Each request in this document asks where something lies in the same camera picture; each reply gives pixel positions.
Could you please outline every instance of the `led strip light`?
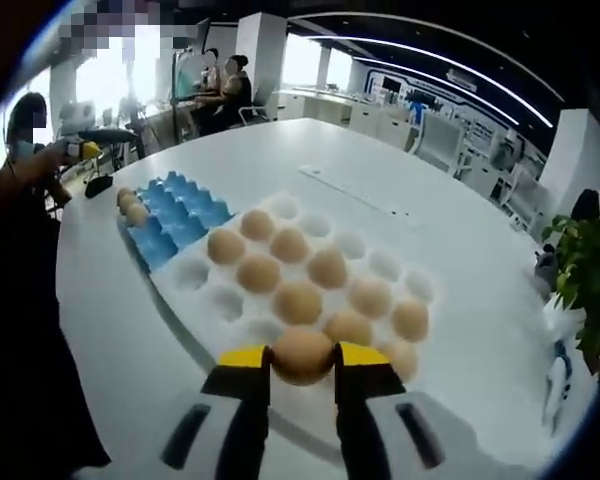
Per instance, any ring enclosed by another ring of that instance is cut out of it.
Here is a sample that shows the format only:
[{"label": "led strip light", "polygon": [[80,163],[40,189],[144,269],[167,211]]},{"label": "led strip light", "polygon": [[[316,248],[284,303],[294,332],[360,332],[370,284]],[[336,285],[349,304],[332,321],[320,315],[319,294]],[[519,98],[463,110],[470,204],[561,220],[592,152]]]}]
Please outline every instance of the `led strip light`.
[{"label": "led strip light", "polygon": [[441,78],[438,77],[434,77],[433,75],[429,75],[428,73],[424,73],[421,72],[419,70],[414,70],[413,68],[407,68],[407,67],[402,67],[400,65],[396,65],[394,63],[387,63],[387,62],[381,62],[380,60],[371,60],[369,58],[363,58],[363,57],[354,57],[354,60],[358,60],[360,62],[371,62],[371,63],[377,63],[379,65],[385,65],[387,67],[393,67],[393,68],[399,68],[400,70],[406,70],[407,72],[413,72],[413,73],[417,73],[418,75],[422,75],[423,77],[426,78],[430,78],[431,80],[435,80],[436,82],[440,82],[443,85],[446,85],[447,87],[451,87],[451,88],[455,88],[456,90],[460,90],[463,94],[478,100],[479,102],[485,104],[487,107],[491,108],[492,110],[498,112],[500,115],[502,115],[504,118],[506,118],[507,120],[509,120],[511,123],[513,123],[514,125],[520,125],[520,122],[518,122],[515,118],[509,116],[508,114],[504,113],[502,110],[500,110],[498,107],[496,107],[495,105],[490,104],[489,102],[487,102],[486,100],[484,100],[483,98],[480,98],[479,96],[477,96],[476,94],[469,92],[468,90],[465,90],[464,88],[460,88],[457,85],[454,85],[451,82],[447,82],[446,80],[442,80]]},{"label": "led strip light", "polygon": [[429,57],[433,57],[438,60],[442,60],[443,62],[450,63],[451,65],[453,65],[455,67],[462,68],[462,69],[466,70],[467,72],[475,75],[476,77],[479,77],[482,80],[490,83],[491,85],[499,88],[504,93],[509,95],[511,98],[515,99],[516,101],[518,101],[519,103],[524,105],[527,110],[529,110],[536,117],[538,117],[538,119],[540,119],[540,121],[542,123],[544,123],[547,127],[553,128],[553,124],[549,120],[547,120],[538,110],[536,110],[529,102],[527,102],[525,99],[521,98],[520,96],[516,95],[514,92],[509,90],[504,85],[502,85],[502,84],[496,82],[495,80],[487,77],[486,75],[474,70],[471,67],[467,67],[466,65],[463,65],[462,63],[458,63],[455,60],[451,60],[450,58],[443,57],[442,55],[438,55],[437,53],[428,52],[426,50],[422,50],[422,49],[416,48],[416,47],[411,47],[409,45],[401,45],[399,43],[387,42],[385,40],[376,40],[373,38],[341,37],[338,35],[311,35],[311,36],[304,37],[304,38],[307,38],[309,40],[349,40],[349,41],[354,41],[354,42],[375,43],[377,45],[385,45],[388,47],[396,47],[396,48],[401,48],[403,50],[410,50],[412,52],[421,53],[423,55],[427,55]]}]

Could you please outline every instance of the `white egg tray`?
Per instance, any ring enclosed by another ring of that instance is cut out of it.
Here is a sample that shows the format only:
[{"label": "white egg tray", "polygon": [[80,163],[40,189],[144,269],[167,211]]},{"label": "white egg tray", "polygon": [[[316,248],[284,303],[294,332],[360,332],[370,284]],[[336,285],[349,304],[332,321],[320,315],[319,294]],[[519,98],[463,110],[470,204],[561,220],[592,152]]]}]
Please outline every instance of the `white egg tray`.
[{"label": "white egg tray", "polygon": [[[369,276],[380,277],[389,283],[393,303],[409,296],[428,303],[430,323],[434,320],[435,309],[432,302],[437,289],[424,273],[408,270],[398,256],[369,247],[360,233],[339,229],[337,221],[306,211],[299,199],[286,193],[276,194],[254,206],[254,209],[269,213],[276,230],[298,228],[304,233],[311,249],[305,260],[298,264],[288,265],[271,257],[280,266],[282,281],[310,281],[306,264],[313,253],[322,248],[335,245],[345,257],[348,274],[345,287],[325,290],[316,286],[322,293],[322,314],[307,329],[321,331],[330,315],[349,308],[347,293],[353,280]],[[238,215],[222,228],[240,235],[241,220],[242,215]],[[270,255],[270,241],[264,243],[246,238],[244,240],[245,255]],[[273,345],[287,328],[271,307],[275,291],[254,295],[244,290],[236,281],[238,265],[239,262],[233,266],[214,264],[207,255],[207,237],[204,237],[150,274],[157,290],[180,321],[216,360],[231,349],[249,345]],[[389,315],[372,320],[370,324],[373,346],[399,339],[393,332]],[[425,339],[419,343],[418,348],[426,348],[426,341]],[[311,386],[296,387],[283,382],[273,373],[271,375],[271,408],[284,420],[312,437],[312,440],[339,450],[333,396],[331,376]]]}]

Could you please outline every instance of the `blue egg tray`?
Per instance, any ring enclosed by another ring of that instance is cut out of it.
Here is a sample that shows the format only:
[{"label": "blue egg tray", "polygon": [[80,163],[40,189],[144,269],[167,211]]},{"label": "blue egg tray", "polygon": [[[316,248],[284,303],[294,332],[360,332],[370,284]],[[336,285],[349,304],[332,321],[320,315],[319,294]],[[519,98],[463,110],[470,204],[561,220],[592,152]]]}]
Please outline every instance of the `blue egg tray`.
[{"label": "blue egg tray", "polygon": [[149,218],[144,227],[125,224],[124,228],[149,272],[235,216],[224,200],[214,200],[209,190],[173,171],[166,179],[151,180],[146,189],[137,189],[136,195],[149,210]]}]

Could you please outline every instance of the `yellow object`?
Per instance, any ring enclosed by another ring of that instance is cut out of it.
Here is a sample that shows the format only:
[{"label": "yellow object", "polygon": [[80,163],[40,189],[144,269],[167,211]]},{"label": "yellow object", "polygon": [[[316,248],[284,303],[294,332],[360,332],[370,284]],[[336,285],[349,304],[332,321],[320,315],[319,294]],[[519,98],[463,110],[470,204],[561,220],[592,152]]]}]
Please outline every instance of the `yellow object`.
[{"label": "yellow object", "polygon": [[264,345],[258,347],[234,350],[223,354],[218,360],[218,365],[223,367],[249,367],[260,368],[264,356]]},{"label": "yellow object", "polygon": [[389,363],[389,359],[375,348],[362,347],[347,342],[340,342],[340,348],[342,349],[342,361],[345,367]]},{"label": "yellow object", "polygon": [[96,158],[100,155],[102,151],[100,147],[96,145],[94,142],[84,142],[82,144],[82,158],[85,160],[89,160],[91,158]]}]

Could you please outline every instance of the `brown egg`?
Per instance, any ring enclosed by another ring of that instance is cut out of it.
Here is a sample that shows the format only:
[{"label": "brown egg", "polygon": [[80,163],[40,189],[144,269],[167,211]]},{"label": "brown egg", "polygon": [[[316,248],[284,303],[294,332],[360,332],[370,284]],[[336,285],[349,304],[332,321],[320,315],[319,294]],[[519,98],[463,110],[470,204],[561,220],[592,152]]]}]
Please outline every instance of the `brown egg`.
[{"label": "brown egg", "polygon": [[403,382],[408,382],[416,374],[418,353],[413,344],[397,340],[381,345],[378,350],[389,359],[391,366]]},{"label": "brown egg", "polygon": [[238,283],[251,293],[269,293],[280,282],[280,267],[271,257],[253,254],[242,261],[236,277]]},{"label": "brown egg", "polygon": [[231,230],[216,228],[207,239],[209,258],[219,265],[233,265],[244,255],[244,240]]},{"label": "brown egg", "polygon": [[127,223],[132,227],[144,227],[147,218],[149,218],[149,210],[141,203],[133,203],[127,210]]},{"label": "brown egg", "polygon": [[391,289],[387,282],[379,278],[358,278],[351,286],[349,302],[361,314],[379,318],[389,312]]},{"label": "brown egg", "polygon": [[320,332],[288,328],[272,350],[273,370],[291,385],[311,385],[333,366],[333,343]]},{"label": "brown egg", "polygon": [[300,230],[285,228],[273,236],[270,252],[284,263],[298,263],[309,253],[309,246]]},{"label": "brown egg", "polygon": [[135,195],[135,194],[133,193],[133,190],[131,190],[130,188],[127,188],[127,187],[122,187],[120,190],[118,190],[118,196],[116,199],[118,206],[120,206],[120,200],[122,200],[122,197],[126,197],[127,195]]},{"label": "brown egg", "polygon": [[349,342],[365,347],[371,345],[371,325],[354,310],[342,310],[331,315],[324,333],[333,343]]},{"label": "brown egg", "polygon": [[250,240],[264,242],[269,240],[275,226],[271,217],[262,210],[251,210],[242,217],[240,233]]},{"label": "brown egg", "polygon": [[307,271],[314,283],[327,290],[342,288],[347,283],[347,265],[335,247],[316,253],[309,261]]},{"label": "brown egg", "polygon": [[322,313],[322,297],[309,282],[286,282],[273,297],[273,311],[287,325],[313,325]]},{"label": "brown egg", "polygon": [[419,342],[429,333],[427,306],[415,299],[400,302],[391,313],[393,329],[409,342]]},{"label": "brown egg", "polygon": [[130,194],[122,197],[120,199],[120,204],[119,204],[120,213],[122,213],[123,215],[126,215],[127,212],[129,211],[129,207],[131,207],[131,205],[133,205],[134,203],[140,203],[140,199],[138,197],[136,197],[136,195],[134,193],[130,193]]}]

